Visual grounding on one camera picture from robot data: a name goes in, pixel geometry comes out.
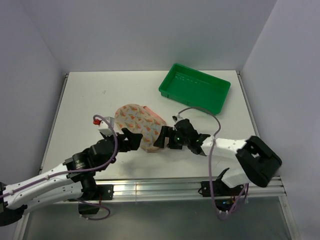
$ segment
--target wire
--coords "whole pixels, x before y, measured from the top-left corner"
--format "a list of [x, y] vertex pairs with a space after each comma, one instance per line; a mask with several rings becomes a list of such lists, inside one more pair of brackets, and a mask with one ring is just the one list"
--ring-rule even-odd
[[117, 150], [118, 150], [117, 134], [116, 134], [114, 128], [111, 126], [111, 124], [103, 116], [96, 114], [96, 115], [93, 116], [93, 120], [96, 120], [96, 118], [101, 119], [102, 121], [104, 121], [108, 125], [108, 127], [111, 129], [111, 132], [112, 132], [112, 135], [113, 135], [113, 138], [114, 138], [114, 150], [113, 150], [112, 156], [110, 157], [110, 159], [108, 161], [106, 161], [104, 164], [102, 164], [100, 166], [96, 166], [96, 167], [92, 167], [92, 168], [88, 168], [88, 169], [68, 170], [68, 171], [60, 171], [60, 172], [53, 173], [51, 175], [48, 175], [46, 177], [40, 178], [40, 179], [35, 180], [33, 182], [30, 182], [30, 183], [28, 183], [26, 185], [18, 187], [16, 189], [12, 190], [11, 192], [2, 194], [2, 195], [0, 195], [0, 199], [3, 199], [3, 198], [5, 198], [5, 197], [7, 197], [9, 195], [13, 195], [13, 194], [15, 194], [15, 193], [17, 193], [17, 192], [19, 192], [19, 191], [21, 191], [23, 189], [26, 189], [28, 187], [33, 186], [35, 184], [41, 183], [41, 182], [47, 180], [48, 178], [50, 179], [50, 178], [53, 178], [55, 176], [62, 175], [62, 174], [85, 173], [85, 172], [97, 171], [99, 169], [102, 169], [102, 168], [108, 166], [111, 163], [111, 161], [115, 158], [115, 156], [117, 155]]
[[209, 164], [208, 164], [209, 165], [209, 187], [210, 187], [211, 203], [212, 203], [213, 209], [215, 209], [215, 211], [216, 211], [216, 216], [218, 217], [219, 220], [226, 220], [232, 213], [234, 213], [235, 211], [239, 210], [239, 206], [237, 208], [236, 208], [236, 206], [237, 206], [242, 194], [244, 193], [244, 191], [245, 191], [245, 195], [244, 195], [243, 203], [247, 199], [248, 190], [249, 190], [249, 184], [248, 183], [245, 184], [245, 187], [241, 190], [241, 192], [239, 193], [238, 197], [235, 199], [230, 211], [228, 213], [224, 213], [224, 214], [222, 212], [220, 213], [220, 210], [217, 208], [216, 202], [215, 202], [215, 193], [214, 193], [214, 185], [213, 185], [212, 169], [211, 168], [212, 168], [212, 154], [213, 154], [213, 151], [214, 151], [214, 148], [215, 148], [215, 145], [216, 145], [216, 136], [221, 130], [221, 123], [218, 120], [218, 118], [215, 115], [213, 115], [210, 111], [206, 110], [205, 108], [198, 107], [198, 106], [187, 107], [187, 108], [181, 110], [180, 112], [178, 112], [178, 115], [180, 115], [181, 113], [183, 113], [184, 111], [189, 110], [189, 109], [201, 110], [201, 111], [211, 115], [216, 120], [216, 122], [218, 123], [218, 129], [213, 134], [213, 143], [212, 143], [212, 147], [210, 149], [209, 156], [208, 156], [208, 161], [209, 161]]
[[93, 207], [98, 207], [98, 208], [101, 208], [101, 209], [105, 209], [108, 211], [108, 214], [105, 215], [104, 217], [100, 217], [100, 218], [92, 218], [92, 217], [87, 217], [86, 215], [81, 215], [82, 218], [86, 219], [86, 220], [91, 220], [91, 221], [100, 221], [100, 220], [104, 220], [104, 219], [107, 219], [110, 214], [111, 214], [111, 211], [109, 208], [107, 208], [106, 206], [103, 206], [103, 205], [100, 205], [100, 204], [95, 204], [95, 203], [90, 203], [90, 202], [86, 202], [86, 201], [83, 201], [83, 200], [80, 200], [80, 199], [77, 199], [80, 203], [82, 204], [86, 204], [86, 205], [89, 205], [89, 206], [93, 206]]

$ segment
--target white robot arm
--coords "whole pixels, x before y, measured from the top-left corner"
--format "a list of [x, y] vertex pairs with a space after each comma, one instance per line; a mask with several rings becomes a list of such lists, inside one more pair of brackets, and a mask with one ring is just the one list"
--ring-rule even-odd
[[[167, 147], [170, 149], [187, 146], [194, 154], [208, 156], [214, 144], [215, 156], [240, 163], [239, 167], [225, 169], [214, 181], [215, 188], [222, 193], [250, 182], [266, 187], [282, 164], [280, 158], [257, 136], [247, 140], [214, 138], [209, 134], [198, 133], [188, 119], [180, 116], [173, 119], [174, 127], [162, 127], [155, 147], [164, 148], [165, 138], [169, 138]], [[0, 182], [0, 226], [14, 223], [23, 214], [55, 202], [92, 200], [97, 193], [93, 178], [96, 171], [105, 170], [109, 163], [114, 163], [118, 152], [139, 148], [142, 134], [131, 133], [123, 128], [123, 134], [116, 135], [108, 124], [95, 121], [103, 140], [74, 154], [54, 169], [26, 181], [11, 185]], [[108, 122], [113, 126], [113, 118], [108, 118]]]

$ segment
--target patterned pouch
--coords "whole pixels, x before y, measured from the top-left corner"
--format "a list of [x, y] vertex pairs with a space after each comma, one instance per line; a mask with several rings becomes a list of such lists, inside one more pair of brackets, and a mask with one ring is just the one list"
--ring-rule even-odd
[[127, 104], [114, 114], [115, 124], [119, 129], [127, 128], [134, 134], [142, 134], [140, 147], [146, 151], [157, 150], [154, 142], [159, 137], [162, 126], [166, 122], [147, 106]]

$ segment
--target red clip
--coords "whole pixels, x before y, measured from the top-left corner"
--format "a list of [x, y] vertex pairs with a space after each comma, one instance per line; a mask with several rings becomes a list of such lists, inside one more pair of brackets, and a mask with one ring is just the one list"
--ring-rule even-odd
[[95, 119], [95, 120], [93, 120], [93, 124], [94, 125], [98, 125], [98, 126], [100, 126], [100, 123], [101, 123], [102, 121], [101, 120], [99, 120], [99, 119]]

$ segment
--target glass panel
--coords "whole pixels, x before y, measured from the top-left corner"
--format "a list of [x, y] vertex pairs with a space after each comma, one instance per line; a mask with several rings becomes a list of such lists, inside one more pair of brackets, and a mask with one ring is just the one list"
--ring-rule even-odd
[[226, 221], [209, 200], [106, 204], [102, 221], [79, 218], [77, 204], [54, 204], [30, 215], [24, 240], [289, 240], [278, 197], [251, 198]]

